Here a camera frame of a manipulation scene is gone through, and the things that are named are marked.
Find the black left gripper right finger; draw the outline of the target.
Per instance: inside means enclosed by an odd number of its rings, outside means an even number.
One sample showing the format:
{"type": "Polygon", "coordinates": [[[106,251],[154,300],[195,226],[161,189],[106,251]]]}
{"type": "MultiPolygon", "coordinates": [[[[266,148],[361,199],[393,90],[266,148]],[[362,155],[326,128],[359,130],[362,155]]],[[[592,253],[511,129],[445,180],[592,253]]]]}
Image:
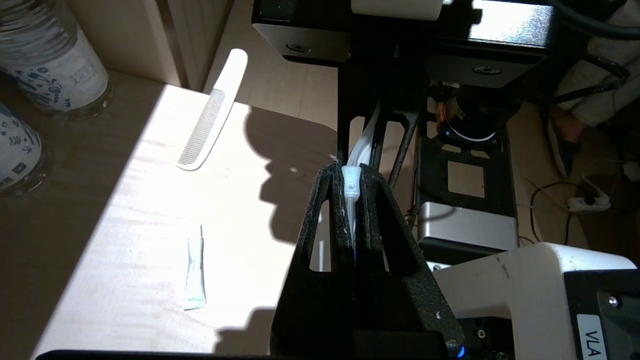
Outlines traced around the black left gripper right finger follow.
{"type": "Polygon", "coordinates": [[[459,353],[465,337],[387,180],[362,165],[358,339],[364,353],[459,353]]]}

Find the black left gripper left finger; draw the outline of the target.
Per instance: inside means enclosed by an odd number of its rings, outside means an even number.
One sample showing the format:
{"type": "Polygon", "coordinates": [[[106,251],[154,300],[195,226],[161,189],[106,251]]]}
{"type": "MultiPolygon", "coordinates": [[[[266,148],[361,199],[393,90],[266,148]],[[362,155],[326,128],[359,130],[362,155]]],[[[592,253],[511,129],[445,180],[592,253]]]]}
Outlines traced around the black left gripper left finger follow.
{"type": "Polygon", "coordinates": [[[353,347],[354,251],[340,164],[315,178],[272,321],[275,351],[350,351],[353,347]],[[329,203],[331,270],[310,268],[318,219],[329,203]]]}

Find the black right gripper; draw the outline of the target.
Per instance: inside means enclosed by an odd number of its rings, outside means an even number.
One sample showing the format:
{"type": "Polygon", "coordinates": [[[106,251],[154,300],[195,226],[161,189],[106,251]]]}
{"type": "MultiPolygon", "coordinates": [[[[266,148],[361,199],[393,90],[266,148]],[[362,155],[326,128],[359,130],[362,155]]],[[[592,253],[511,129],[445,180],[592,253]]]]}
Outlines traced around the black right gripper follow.
{"type": "Polygon", "coordinates": [[[378,68],[397,49],[431,80],[492,89],[550,55],[552,6],[514,0],[256,0],[254,29],[286,60],[338,68],[337,158],[380,169],[388,123],[403,127],[388,186],[395,189],[420,111],[378,111],[378,68]],[[350,161],[350,130],[365,127],[350,161]]]}

